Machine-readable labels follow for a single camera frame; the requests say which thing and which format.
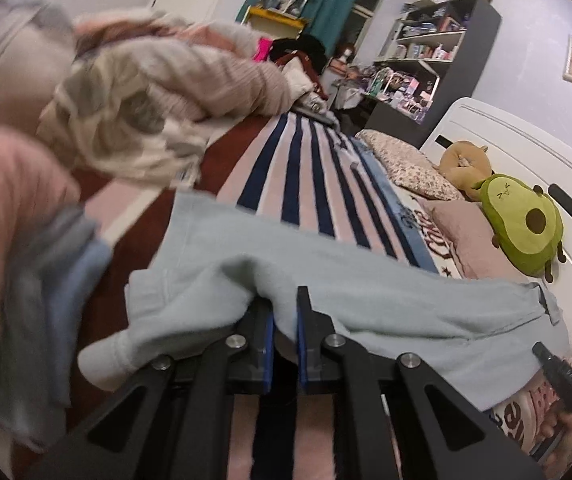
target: striped blanket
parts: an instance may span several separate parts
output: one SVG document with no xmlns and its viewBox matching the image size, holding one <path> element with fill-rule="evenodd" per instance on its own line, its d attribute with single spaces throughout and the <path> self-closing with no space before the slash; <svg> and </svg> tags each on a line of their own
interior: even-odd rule
<svg viewBox="0 0 572 480">
<path fill-rule="evenodd" d="M 253 126 L 242 122 L 208 149 L 196 189 L 415 267 L 459 275 L 443 239 L 442 250 L 432 250 L 435 236 L 422 227 L 427 217 L 415 198 L 392 187 L 359 141 L 291 112 Z"/>
</svg>

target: tan plush toy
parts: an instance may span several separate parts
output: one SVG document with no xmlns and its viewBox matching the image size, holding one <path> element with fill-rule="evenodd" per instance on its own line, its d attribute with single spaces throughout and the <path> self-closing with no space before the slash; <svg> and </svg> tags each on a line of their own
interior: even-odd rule
<svg viewBox="0 0 572 480">
<path fill-rule="evenodd" d="M 480 202 L 478 189 L 472 186 L 493 174 L 486 156 L 487 146 L 478 148 L 467 140 L 458 140 L 446 149 L 440 161 L 442 176 L 473 202 Z"/>
</svg>

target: white bed frame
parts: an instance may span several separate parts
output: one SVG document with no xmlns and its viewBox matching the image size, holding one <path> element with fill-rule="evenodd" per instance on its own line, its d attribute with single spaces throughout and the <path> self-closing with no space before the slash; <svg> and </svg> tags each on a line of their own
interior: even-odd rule
<svg viewBox="0 0 572 480">
<path fill-rule="evenodd" d="M 554 282 L 547 286 L 564 311 L 572 346 L 572 201 L 564 199 L 559 190 L 549 190 L 557 184 L 572 199 L 572 148 L 514 115 L 471 98 L 459 99 L 450 107 L 421 150 L 438 164 L 444 146 L 457 140 L 488 146 L 495 173 L 514 176 L 529 186 L 539 184 L 556 199 L 564 221 L 562 244 L 568 261 L 553 263 Z"/>
</svg>

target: bolt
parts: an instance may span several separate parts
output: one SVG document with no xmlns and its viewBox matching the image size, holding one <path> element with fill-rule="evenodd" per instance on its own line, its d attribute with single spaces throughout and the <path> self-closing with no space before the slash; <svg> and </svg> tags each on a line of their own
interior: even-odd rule
<svg viewBox="0 0 572 480">
<path fill-rule="evenodd" d="M 160 355 L 151 363 L 152 367 L 159 372 L 168 370 L 173 364 L 173 360 L 167 355 Z"/>
<path fill-rule="evenodd" d="M 330 346 L 330 348 L 339 348 L 340 346 L 344 346 L 346 344 L 346 338 L 339 334 L 327 335 L 324 341 L 328 346 Z"/>
<path fill-rule="evenodd" d="M 239 334 L 229 335 L 226 338 L 226 346 L 229 348 L 242 348 L 246 345 L 246 338 Z"/>
<path fill-rule="evenodd" d="M 406 368 L 417 368 L 420 364 L 422 364 L 422 359 L 417 354 L 413 354 L 411 352 L 407 354 L 402 354 L 399 357 L 399 361 L 406 367 Z"/>
</svg>

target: gray bookshelf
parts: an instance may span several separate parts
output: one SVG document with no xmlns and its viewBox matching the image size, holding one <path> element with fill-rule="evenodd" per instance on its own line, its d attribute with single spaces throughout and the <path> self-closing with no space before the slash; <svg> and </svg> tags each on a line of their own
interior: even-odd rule
<svg viewBox="0 0 572 480">
<path fill-rule="evenodd" d="M 488 0 L 453 0 L 447 4 L 435 4 L 410 12 L 406 20 L 402 22 L 402 26 L 406 23 L 425 22 L 427 20 L 420 19 L 422 15 L 430 16 L 444 5 L 447 5 L 447 16 L 458 16 L 462 21 L 464 16 L 469 16 L 465 30 L 400 38 L 402 34 L 402 27 L 400 27 L 395 38 L 397 44 L 407 46 L 413 43 L 429 46 L 442 44 L 448 51 L 458 45 L 453 60 L 423 59 L 440 78 L 431 107 L 424 120 L 422 123 L 417 123 L 389 104 L 368 98 L 364 99 L 361 104 L 364 113 L 369 112 L 365 128 L 379 130 L 419 148 L 430 136 L 450 105 L 461 97 L 472 95 L 495 43 L 502 18 Z M 413 74 L 420 81 L 418 92 L 428 81 L 436 80 L 436 76 L 426 70 L 418 59 L 383 59 L 378 60 L 376 65 L 389 66 L 393 70 Z"/>
</svg>

